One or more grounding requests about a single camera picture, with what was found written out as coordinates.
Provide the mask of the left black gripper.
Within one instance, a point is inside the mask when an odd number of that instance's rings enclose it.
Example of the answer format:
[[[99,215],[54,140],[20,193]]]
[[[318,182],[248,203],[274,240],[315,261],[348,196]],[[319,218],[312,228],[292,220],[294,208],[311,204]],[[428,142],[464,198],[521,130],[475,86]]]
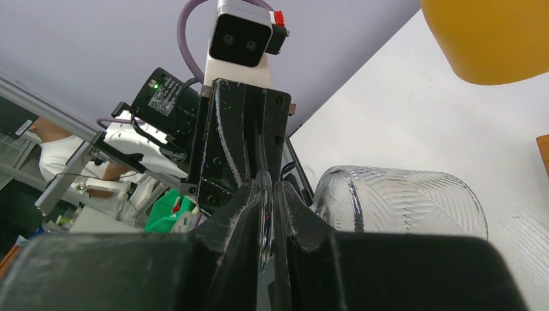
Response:
[[[200,98],[192,87],[198,83],[196,78],[182,81],[158,67],[137,93],[130,112],[170,140],[186,141],[193,135],[199,107],[189,176],[197,183],[196,200],[201,212],[213,215],[242,187],[253,183],[245,140],[245,109],[258,88],[217,78]],[[260,167],[270,173],[273,183],[280,180],[290,105],[288,93],[262,89]]]

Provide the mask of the green plastic bin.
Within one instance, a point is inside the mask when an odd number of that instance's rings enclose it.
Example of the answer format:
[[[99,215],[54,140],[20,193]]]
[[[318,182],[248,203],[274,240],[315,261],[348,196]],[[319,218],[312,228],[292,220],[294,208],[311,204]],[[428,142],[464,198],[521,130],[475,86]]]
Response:
[[[143,231],[170,233],[179,217],[184,212],[193,211],[195,207],[194,200],[180,195],[175,189],[170,189],[153,204]]]

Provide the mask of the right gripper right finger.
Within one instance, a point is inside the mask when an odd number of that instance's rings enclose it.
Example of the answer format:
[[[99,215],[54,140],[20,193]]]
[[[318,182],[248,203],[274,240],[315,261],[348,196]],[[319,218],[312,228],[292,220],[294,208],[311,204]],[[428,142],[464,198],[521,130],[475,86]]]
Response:
[[[355,310],[354,288],[344,274],[349,251],[342,247],[356,234],[327,224],[287,181],[275,184],[274,203],[282,235],[276,245],[285,251],[293,310]]]

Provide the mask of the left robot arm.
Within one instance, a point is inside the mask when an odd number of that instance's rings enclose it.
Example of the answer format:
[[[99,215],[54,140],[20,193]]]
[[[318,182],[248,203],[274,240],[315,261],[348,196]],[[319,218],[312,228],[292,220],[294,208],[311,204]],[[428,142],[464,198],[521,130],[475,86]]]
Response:
[[[280,179],[291,95],[217,78],[202,92],[163,68],[120,102],[94,145],[139,172],[171,176],[213,214],[261,170]]]

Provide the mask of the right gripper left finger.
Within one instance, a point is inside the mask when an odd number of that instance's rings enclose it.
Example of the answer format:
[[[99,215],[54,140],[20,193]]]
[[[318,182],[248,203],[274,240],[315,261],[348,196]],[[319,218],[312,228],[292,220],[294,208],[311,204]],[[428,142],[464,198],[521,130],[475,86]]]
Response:
[[[173,310],[255,310],[262,188],[246,183],[175,246]]]

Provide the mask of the aluminium frame rail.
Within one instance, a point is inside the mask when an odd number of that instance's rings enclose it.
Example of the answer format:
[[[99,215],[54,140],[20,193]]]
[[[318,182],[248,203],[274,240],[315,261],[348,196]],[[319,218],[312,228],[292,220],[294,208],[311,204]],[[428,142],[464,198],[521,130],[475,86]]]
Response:
[[[60,112],[52,117],[39,112],[38,101],[6,74],[1,74],[1,128],[16,137],[30,132],[39,138],[39,171],[49,183],[39,198],[45,211],[69,193],[84,205],[114,220],[138,227],[147,219],[142,200],[152,188],[170,176],[173,186],[185,173],[167,158],[158,158],[158,147],[143,143],[129,124],[116,118],[113,132],[101,132],[96,140],[78,135],[79,127]]]

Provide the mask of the clear patterned wine glass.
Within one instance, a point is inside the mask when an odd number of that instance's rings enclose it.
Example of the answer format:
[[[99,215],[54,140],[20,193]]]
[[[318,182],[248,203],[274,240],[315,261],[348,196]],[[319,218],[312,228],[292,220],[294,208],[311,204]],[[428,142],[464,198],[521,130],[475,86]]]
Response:
[[[334,166],[302,210],[303,216],[287,215],[283,228],[307,249],[317,249],[334,231],[489,238],[479,199],[445,172]]]

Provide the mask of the yellow wine glass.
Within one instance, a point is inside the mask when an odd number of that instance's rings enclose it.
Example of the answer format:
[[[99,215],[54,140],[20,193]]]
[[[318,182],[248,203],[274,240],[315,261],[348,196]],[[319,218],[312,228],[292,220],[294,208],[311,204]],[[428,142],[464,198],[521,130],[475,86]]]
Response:
[[[548,72],[547,1],[422,1],[421,9],[466,82],[502,85]]]

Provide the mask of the gold wire rack wooden base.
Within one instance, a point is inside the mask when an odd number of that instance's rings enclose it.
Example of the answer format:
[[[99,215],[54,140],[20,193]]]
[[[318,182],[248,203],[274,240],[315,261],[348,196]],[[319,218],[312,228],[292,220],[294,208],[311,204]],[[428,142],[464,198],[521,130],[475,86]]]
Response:
[[[537,147],[543,162],[546,174],[549,175],[549,135],[542,135],[536,138]]]

